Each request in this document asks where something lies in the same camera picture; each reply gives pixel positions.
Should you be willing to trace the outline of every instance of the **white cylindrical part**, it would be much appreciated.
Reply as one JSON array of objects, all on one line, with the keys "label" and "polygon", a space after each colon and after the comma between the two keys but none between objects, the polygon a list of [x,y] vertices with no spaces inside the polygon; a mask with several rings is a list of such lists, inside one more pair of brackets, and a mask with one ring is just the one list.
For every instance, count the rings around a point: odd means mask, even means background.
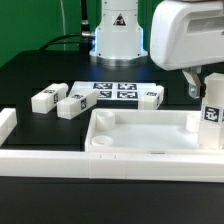
[{"label": "white cylindrical part", "polygon": [[99,130],[110,130],[115,127],[115,114],[110,111],[97,113],[96,126]]},{"label": "white cylindrical part", "polygon": [[199,131],[200,115],[190,113],[187,115],[186,129],[189,132],[197,133]]},{"label": "white cylindrical part", "polygon": [[98,60],[136,60],[148,55],[143,49],[143,29],[138,24],[138,1],[102,1],[101,23],[96,29],[95,48],[90,52]]},{"label": "white cylindrical part", "polygon": [[111,137],[100,135],[92,138],[92,145],[94,146],[112,146],[113,139]]}]

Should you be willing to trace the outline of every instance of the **warning label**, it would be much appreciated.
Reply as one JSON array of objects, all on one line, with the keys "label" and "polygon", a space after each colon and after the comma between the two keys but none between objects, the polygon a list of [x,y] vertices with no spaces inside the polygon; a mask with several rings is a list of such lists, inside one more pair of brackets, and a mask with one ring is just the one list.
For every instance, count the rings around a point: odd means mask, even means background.
[{"label": "warning label", "polygon": [[117,17],[117,19],[115,20],[114,25],[115,25],[115,26],[126,26],[126,23],[125,23],[125,21],[124,21],[123,16],[121,15],[121,13],[120,13],[120,15]]}]

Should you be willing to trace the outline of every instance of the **white tray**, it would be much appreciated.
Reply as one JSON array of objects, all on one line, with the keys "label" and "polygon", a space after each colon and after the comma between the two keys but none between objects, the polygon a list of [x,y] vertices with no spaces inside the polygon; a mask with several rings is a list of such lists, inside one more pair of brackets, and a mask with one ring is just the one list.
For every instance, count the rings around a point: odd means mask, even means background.
[{"label": "white tray", "polygon": [[[115,116],[114,127],[109,130],[99,129],[98,115],[107,116],[109,113]],[[88,152],[107,153],[224,155],[223,151],[202,148],[197,143],[198,133],[186,130],[189,113],[200,114],[199,111],[96,109],[90,120],[85,149]],[[103,136],[100,142],[97,142],[98,136]]]}]

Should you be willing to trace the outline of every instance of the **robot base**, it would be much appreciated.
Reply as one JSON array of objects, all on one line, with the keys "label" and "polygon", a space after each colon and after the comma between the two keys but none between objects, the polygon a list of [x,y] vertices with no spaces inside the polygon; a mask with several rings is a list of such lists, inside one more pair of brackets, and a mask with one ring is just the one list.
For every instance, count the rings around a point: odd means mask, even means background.
[{"label": "robot base", "polygon": [[100,56],[93,56],[90,55],[90,61],[94,63],[99,63],[103,65],[109,65],[109,66],[130,66],[130,65],[138,65],[138,64],[144,64],[148,61],[148,55],[146,56],[139,56],[138,58],[134,59],[107,59],[102,58]]}]

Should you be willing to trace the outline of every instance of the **white block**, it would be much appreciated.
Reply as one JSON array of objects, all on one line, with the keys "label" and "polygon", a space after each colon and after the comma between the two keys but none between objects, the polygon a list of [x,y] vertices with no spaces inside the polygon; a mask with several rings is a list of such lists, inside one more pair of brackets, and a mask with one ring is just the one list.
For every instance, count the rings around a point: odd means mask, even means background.
[{"label": "white block", "polygon": [[58,117],[71,120],[97,103],[98,90],[82,89],[57,103]]},{"label": "white block", "polygon": [[224,74],[213,73],[205,78],[206,95],[202,101],[198,143],[204,147],[224,147]]},{"label": "white block", "polygon": [[199,131],[201,114],[189,113],[187,115],[186,130],[192,133]]},{"label": "white block", "polygon": [[16,110],[5,108],[0,113],[0,146],[17,124]]},{"label": "white block", "polygon": [[57,102],[66,97],[68,85],[65,83],[52,84],[31,98],[32,111],[47,114]]},{"label": "white block", "polygon": [[138,101],[139,110],[156,110],[163,102],[164,87],[150,88]]}]

